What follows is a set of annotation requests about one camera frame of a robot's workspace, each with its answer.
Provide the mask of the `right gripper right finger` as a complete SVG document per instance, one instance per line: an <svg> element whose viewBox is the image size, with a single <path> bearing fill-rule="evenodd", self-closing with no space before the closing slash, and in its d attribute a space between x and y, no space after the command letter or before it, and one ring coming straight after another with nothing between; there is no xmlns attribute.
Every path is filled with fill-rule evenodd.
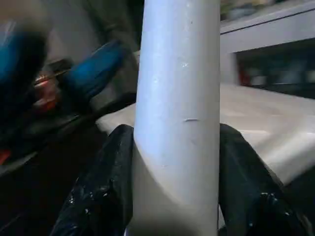
<svg viewBox="0 0 315 236"><path fill-rule="evenodd" d="M220 124L219 205L228 236L308 236L307 217L242 134Z"/></svg>

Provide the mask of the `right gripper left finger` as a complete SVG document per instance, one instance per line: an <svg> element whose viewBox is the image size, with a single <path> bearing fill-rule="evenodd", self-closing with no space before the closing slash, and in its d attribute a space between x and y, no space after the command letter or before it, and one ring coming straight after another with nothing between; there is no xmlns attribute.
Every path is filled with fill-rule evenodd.
<svg viewBox="0 0 315 236"><path fill-rule="evenodd" d="M52 236L122 236L132 218L133 128L117 126L76 180Z"/></svg>

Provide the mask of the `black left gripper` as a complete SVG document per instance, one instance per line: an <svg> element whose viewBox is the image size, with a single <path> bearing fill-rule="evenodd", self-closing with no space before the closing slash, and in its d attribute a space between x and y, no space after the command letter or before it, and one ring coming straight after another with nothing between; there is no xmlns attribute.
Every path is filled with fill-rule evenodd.
<svg viewBox="0 0 315 236"><path fill-rule="evenodd" d="M119 42L107 43L67 72L52 63L44 65L46 56L47 33L31 24L16 24L0 46L1 126L32 104L40 114L53 111L60 101L58 77L64 73L64 91L80 100L92 99L121 67L125 50Z"/></svg>

